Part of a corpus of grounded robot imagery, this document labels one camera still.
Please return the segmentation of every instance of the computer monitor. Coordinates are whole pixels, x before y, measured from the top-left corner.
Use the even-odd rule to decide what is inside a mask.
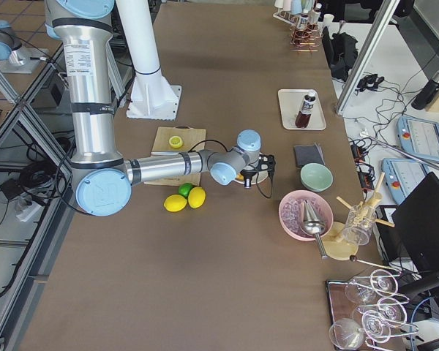
[[[428,173],[399,205],[393,219],[418,271],[439,271],[439,179],[434,173]],[[438,296],[439,306],[439,287],[430,292]]]

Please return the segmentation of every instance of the lemon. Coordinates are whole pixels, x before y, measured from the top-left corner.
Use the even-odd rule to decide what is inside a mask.
[[[190,190],[189,205],[191,208],[199,208],[205,202],[206,193],[202,187],[197,186]]]
[[[174,135],[169,138],[169,146],[171,148],[181,148],[184,145],[184,141],[181,137]]]
[[[179,194],[168,196],[164,202],[164,208],[169,212],[178,212],[186,205],[186,198]]]
[[[179,187],[178,193],[187,199],[189,197],[190,190],[192,190],[193,187],[194,185],[192,183],[184,183]]]

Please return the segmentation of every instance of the lime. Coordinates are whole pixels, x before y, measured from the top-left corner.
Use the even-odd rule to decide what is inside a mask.
[[[178,193],[187,199],[194,186],[192,183],[184,183],[179,187]]]

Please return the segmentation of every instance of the brown table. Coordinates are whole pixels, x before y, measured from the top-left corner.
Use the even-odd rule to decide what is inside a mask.
[[[229,146],[255,129],[277,159],[274,199],[204,174],[207,200],[197,210],[168,213],[162,204],[176,188],[141,185],[114,216],[76,215],[21,350],[332,350],[324,282],[364,267],[322,261],[315,243],[281,228],[279,199],[303,189],[293,145],[322,145],[334,184],[321,194],[336,220],[348,212],[335,197],[357,203],[361,189],[323,51],[291,51],[273,12],[163,4],[154,27],[163,75],[183,87],[178,117],[129,120],[120,110],[116,137],[133,158],[149,155],[159,126],[206,128]],[[281,88],[317,90],[326,129],[284,129]],[[377,260],[375,242],[359,256]]]

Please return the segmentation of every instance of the wooden cutting board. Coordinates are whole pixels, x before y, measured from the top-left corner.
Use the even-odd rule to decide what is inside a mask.
[[[181,148],[171,148],[169,146],[169,138],[177,135],[182,138],[184,145]],[[196,129],[189,127],[158,127],[156,137],[153,143],[153,151],[189,151],[196,143],[206,139],[206,129]],[[205,143],[201,143],[195,147],[195,150],[205,148]],[[156,181],[146,181],[145,184],[151,185],[171,185],[180,186],[184,183],[192,183],[196,186],[200,185],[200,173],[181,175],[179,177],[163,178]]]

